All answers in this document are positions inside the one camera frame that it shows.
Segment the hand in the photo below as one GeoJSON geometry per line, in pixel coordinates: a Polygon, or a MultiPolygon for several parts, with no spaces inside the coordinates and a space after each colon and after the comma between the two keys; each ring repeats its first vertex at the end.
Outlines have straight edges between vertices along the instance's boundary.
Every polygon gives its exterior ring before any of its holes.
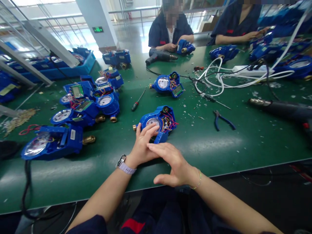
{"type": "Polygon", "coordinates": [[[250,40],[256,38],[259,35],[259,33],[260,32],[247,33],[247,34],[243,35],[243,39],[244,39],[244,41],[250,41],[250,40]]]}
{"type": "Polygon", "coordinates": [[[147,144],[147,147],[171,166],[170,175],[160,174],[154,178],[154,184],[177,187],[190,185],[192,188],[198,185],[200,176],[198,169],[191,166],[184,159],[181,152],[169,143],[147,144]]]}
{"type": "Polygon", "coordinates": [[[125,160],[125,164],[132,169],[136,169],[138,165],[159,157],[146,146],[150,139],[158,134],[156,131],[159,129],[159,126],[153,123],[143,128],[141,132],[141,125],[142,124],[139,123],[136,128],[136,142],[134,143],[131,153],[125,160]]]}
{"type": "Polygon", "coordinates": [[[168,43],[166,44],[165,50],[174,52],[176,50],[176,45],[172,43],[168,43]]]}

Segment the bracelet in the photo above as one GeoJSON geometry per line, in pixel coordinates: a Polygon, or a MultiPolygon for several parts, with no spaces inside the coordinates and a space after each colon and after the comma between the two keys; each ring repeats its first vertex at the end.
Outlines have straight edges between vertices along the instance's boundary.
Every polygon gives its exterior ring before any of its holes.
{"type": "Polygon", "coordinates": [[[202,181],[202,172],[200,171],[200,169],[197,169],[198,171],[199,171],[199,182],[198,182],[198,185],[196,186],[196,187],[194,187],[194,188],[191,188],[191,189],[193,189],[193,190],[195,190],[195,189],[197,189],[200,185],[201,185],[201,181],[202,181]]]}

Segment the green workbench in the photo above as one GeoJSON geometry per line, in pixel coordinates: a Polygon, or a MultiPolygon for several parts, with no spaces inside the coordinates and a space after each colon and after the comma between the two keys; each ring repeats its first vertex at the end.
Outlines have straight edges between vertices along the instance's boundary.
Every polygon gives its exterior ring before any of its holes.
{"type": "MultiPolygon", "coordinates": [[[[150,69],[170,74],[177,71],[181,75],[194,75],[194,66],[210,64],[208,57],[211,47],[198,47],[187,57],[180,57],[174,62],[156,62],[150,69]]],[[[223,67],[248,64],[248,53],[240,52],[223,67]]],[[[32,189],[27,201],[29,208],[56,205],[88,199],[115,169],[122,154],[129,154],[135,142],[132,125],[147,113],[154,112],[157,106],[173,107],[177,128],[169,136],[169,143],[181,150],[186,160],[201,169],[207,176],[218,176],[244,170],[266,167],[311,158],[308,139],[304,131],[296,124],[249,106],[247,100],[257,96],[262,99],[273,99],[268,87],[253,85],[243,89],[226,89],[216,99],[229,106],[229,110],[217,103],[202,99],[194,90],[191,81],[181,78],[185,89],[177,99],[158,94],[154,89],[145,91],[140,105],[135,112],[131,107],[140,97],[144,87],[148,87],[157,78],[146,71],[145,60],[148,54],[132,54],[132,67],[120,71],[124,85],[120,90],[120,114],[118,121],[96,124],[86,128],[84,135],[94,135],[96,142],[85,146],[79,155],[72,155],[50,162],[32,162],[32,189]],[[214,126],[215,115],[219,112],[234,123],[233,131],[222,120],[219,121],[220,132],[214,126]]],[[[98,70],[106,68],[99,59],[92,69],[93,78],[99,77],[98,70]]],[[[226,84],[239,84],[237,78],[225,79],[226,84]]],[[[30,94],[33,95],[20,107],[29,109],[38,107],[40,111],[27,123],[18,127],[7,140],[26,143],[35,137],[34,132],[25,136],[18,133],[30,124],[50,125],[50,118],[64,109],[59,99],[65,95],[62,86],[67,80],[57,81],[46,88],[25,90],[17,99],[7,106],[17,108],[30,94]]],[[[312,82],[278,81],[280,88],[275,93],[285,101],[311,104],[312,82]]],[[[207,89],[211,94],[217,89],[207,89]]],[[[138,168],[131,179],[127,191],[154,187],[153,179],[158,174],[169,173],[170,166],[162,159],[153,160],[138,168]]],[[[0,162],[0,214],[20,210],[20,201],[25,186],[24,161],[20,155],[0,162]]]]}

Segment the lavender watch strap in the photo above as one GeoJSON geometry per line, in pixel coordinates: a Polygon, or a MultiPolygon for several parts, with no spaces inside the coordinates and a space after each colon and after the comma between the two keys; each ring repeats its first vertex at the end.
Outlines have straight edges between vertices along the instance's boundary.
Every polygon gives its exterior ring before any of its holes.
{"type": "Polygon", "coordinates": [[[133,175],[136,172],[136,169],[128,167],[124,162],[120,164],[119,169],[123,170],[125,173],[129,175],[133,175]]]}

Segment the navy work uniform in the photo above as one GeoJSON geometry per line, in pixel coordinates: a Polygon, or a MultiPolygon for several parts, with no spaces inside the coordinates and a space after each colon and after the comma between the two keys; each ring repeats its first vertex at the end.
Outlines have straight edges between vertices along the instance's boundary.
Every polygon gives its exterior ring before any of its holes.
{"type": "Polygon", "coordinates": [[[254,4],[246,18],[240,23],[241,8],[242,4],[239,4],[238,1],[228,5],[211,33],[211,41],[208,45],[215,45],[217,35],[236,37],[258,31],[258,19],[262,5],[254,4]]]}
{"type": "MultiPolygon", "coordinates": [[[[176,28],[173,33],[172,43],[177,44],[178,40],[183,35],[193,35],[193,31],[188,24],[186,16],[181,13],[179,19],[176,22],[176,28]]],[[[163,12],[161,12],[150,27],[149,31],[149,47],[163,46],[170,43],[168,29],[166,26],[166,20],[163,12]]]]}

